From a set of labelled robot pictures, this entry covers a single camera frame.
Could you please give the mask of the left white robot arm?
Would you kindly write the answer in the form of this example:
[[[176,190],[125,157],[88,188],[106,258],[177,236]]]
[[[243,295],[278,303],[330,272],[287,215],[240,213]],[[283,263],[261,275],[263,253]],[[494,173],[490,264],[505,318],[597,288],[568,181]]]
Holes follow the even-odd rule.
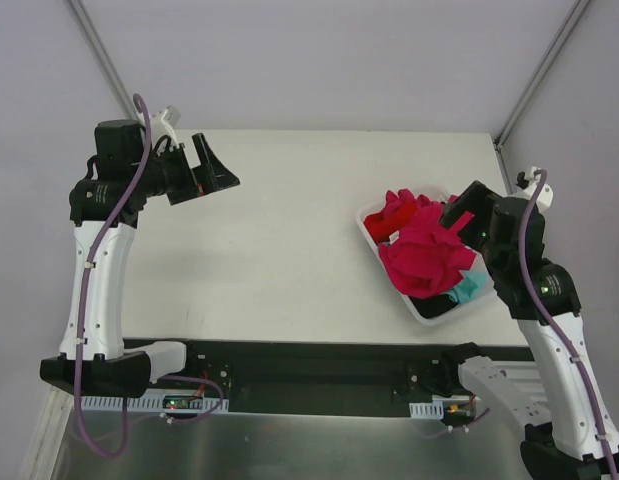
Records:
[[[40,363],[40,377],[70,394],[139,398],[161,377],[193,387],[199,363],[181,341],[128,350],[122,336],[126,263],[148,199],[177,205],[239,185],[204,134],[192,137],[198,165],[185,147],[163,135],[153,140],[139,121],[101,122],[95,154],[69,195],[74,225],[75,277],[70,316],[59,353]]]

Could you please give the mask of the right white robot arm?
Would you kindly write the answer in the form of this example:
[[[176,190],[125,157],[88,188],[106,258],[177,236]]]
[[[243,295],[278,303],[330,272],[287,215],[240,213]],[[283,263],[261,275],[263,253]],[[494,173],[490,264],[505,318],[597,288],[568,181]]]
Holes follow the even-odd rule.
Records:
[[[445,351],[445,397],[469,392],[519,440],[533,479],[616,479],[619,431],[605,409],[584,339],[570,274],[544,256],[537,201],[546,174],[526,181],[529,197],[500,196],[479,181],[443,208],[440,223],[481,254],[498,298],[525,337],[547,403],[520,390],[474,343]]]

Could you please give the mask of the magenta pink t shirt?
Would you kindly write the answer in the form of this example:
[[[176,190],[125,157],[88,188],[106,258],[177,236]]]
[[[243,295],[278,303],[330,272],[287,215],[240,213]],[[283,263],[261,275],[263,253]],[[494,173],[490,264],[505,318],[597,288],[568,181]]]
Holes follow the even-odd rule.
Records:
[[[453,289],[471,269],[476,254],[460,241],[456,226],[439,224],[444,204],[408,189],[387,191],[384,218],[406,209],[410,216],[395,241],[383,242],[378,254],[393,286],[403,295],[427,299]]]

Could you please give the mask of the white plastic laundry basket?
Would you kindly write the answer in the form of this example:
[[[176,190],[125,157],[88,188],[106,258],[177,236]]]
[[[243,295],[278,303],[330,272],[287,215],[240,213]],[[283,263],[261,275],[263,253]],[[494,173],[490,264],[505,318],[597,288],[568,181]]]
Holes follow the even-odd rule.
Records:
[[[482,257],[459,239],[469,217],[447,228],[435,223],[454,199],[438,185],[389,190],[355,215],[391,286],[427,326],[459,322],[495,297]]]

